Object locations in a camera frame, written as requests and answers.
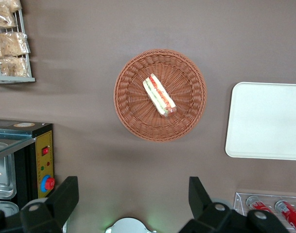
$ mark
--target wicker basket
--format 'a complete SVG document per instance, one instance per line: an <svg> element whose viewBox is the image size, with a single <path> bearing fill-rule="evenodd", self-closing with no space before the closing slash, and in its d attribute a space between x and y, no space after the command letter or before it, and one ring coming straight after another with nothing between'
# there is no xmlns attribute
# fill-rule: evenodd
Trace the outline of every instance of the wicker basket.
<svg viewBox="0 0 296 233"><path fill-rule="evenodd" d="M154 73L177 106L162 117L143 87ZM168 142L190 132L206 105L206 85L199 68L173 50L148 50L131 59L120 72L114 89L114 105L123 125L134 135Z"/></svg>

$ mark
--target clear plastic holder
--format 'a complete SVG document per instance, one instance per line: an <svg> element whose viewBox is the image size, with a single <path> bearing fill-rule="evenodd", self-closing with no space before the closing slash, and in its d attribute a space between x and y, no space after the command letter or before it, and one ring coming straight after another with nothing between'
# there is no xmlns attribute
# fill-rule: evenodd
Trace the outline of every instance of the clear plastic holder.
<svg viewBox="0 0 296 233"><path fill-rule="evenodd" d="M235 201L234 201L234 210L243 216L247 216L247 213L250 211L250 209L246 205L246 200L250 196L259 197L259 199L278 217L278 219L281 221L281 223L287 228L287 230L290 233L296 233L296 230L286 221L286 219L274 209L275 203L279 200L287 201L296 209L296 197L251 194L251 193L236 193Z"/></svg>
<svg viewBox="0 0 296 233"><path fill-rule="evenodd" d="M21 9L18 10L17 12L14 12L13 16L17 22L17 27L0 29L0 33L21 32L21 33L26 34L25 29L24 29ZM4 73L4 70L1 71L1 68L0 68L0 84L35 82L35 78L33 78L32 74L31 74L29 55L24 54L22 56L19 56L19 58L25 59L25 61L26 61L26 64L27 64L26 65L26 72L25 72L26 77L12 76L12 74L13 74L12 72L8 72L9 75L3 75L2 71Z"/></svg>

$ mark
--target sandwich slice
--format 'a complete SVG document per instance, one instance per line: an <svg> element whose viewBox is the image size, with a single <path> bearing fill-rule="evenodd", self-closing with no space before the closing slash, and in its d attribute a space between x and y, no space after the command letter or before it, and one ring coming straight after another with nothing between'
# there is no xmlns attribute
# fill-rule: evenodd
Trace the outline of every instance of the sandwich slice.
<svg viewBox="0 0 296 233"><path fill-rule="evenodd" d="M169 97L158 78L151 74L143 82L144 89L148 93L157 111L164 117L169 117L176 112L176 105Z"/></svg>

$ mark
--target bread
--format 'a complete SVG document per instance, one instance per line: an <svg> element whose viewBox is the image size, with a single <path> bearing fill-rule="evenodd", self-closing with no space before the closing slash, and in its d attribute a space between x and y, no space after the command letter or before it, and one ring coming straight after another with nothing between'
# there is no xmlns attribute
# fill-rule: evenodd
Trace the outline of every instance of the bread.
<svg viewBox="0 0 296 233"><path fill-rule="evenodd" d="M0 29L1 28L13 28L17 23L13 14L4 2L0 2Z"/></svg>
<svg viewBox="0 0 296 233"><path fill-rule="evenodd" d="M163 117L172 116L176 112L174 101L169 97L165 88L154 74L151 74L142 83L157 111Z"/></svg>

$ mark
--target metal shelf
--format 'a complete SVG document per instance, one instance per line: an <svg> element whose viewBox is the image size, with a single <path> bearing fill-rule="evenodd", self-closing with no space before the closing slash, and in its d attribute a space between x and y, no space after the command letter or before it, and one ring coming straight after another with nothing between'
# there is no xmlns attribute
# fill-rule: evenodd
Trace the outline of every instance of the metal shelf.
<svg viewBox="0 0 296 233"><path fill-rule="evenodd" d="M24 29L23 18L22 18L22 11L19 10L17 12L14 12L13 15L14 15L14 18L17 22L17 27L0 29L0 33L21 32L21 33L26 34L25 29ZM27 70L28 77L5 76L5 75L2 75L1 70L0 70L0 84L35 82L35 78L33 78L32 74L31 74L29 55L25 54L25 55L22 55L21 57L24 57L26 59L27 69L28 69Z"/></svg>

